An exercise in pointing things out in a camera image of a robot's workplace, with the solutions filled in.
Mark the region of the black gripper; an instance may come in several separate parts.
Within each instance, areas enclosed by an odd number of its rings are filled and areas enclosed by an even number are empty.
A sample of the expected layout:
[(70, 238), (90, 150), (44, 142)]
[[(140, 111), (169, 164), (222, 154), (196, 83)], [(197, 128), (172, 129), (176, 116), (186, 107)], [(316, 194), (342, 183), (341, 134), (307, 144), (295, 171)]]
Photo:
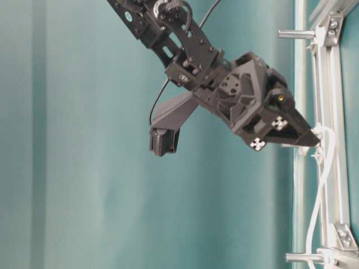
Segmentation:
[(285, 79), (253, 52), (217, 64), (194, 97), (255, 151), (268, 142), (305, 147), (320, 142), (295, 109)]

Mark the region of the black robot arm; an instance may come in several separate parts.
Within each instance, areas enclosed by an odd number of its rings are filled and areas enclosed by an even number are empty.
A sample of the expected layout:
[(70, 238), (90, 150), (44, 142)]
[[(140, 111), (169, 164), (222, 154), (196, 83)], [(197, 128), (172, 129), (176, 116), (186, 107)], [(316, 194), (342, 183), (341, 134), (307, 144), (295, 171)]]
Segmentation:
[(186, 1), (110, 1), (111, 7), (162, 61), (168, 81), (186, 92), (162, 103), (150, 119), (150, 150), (176, 152), (181, 126), (201, 106), (221, 118), (255, 151), (267, 143), (314, 147), (320, 140), (295, 107), (287, 83), (259, 56), (224, 59), (192, 18)]

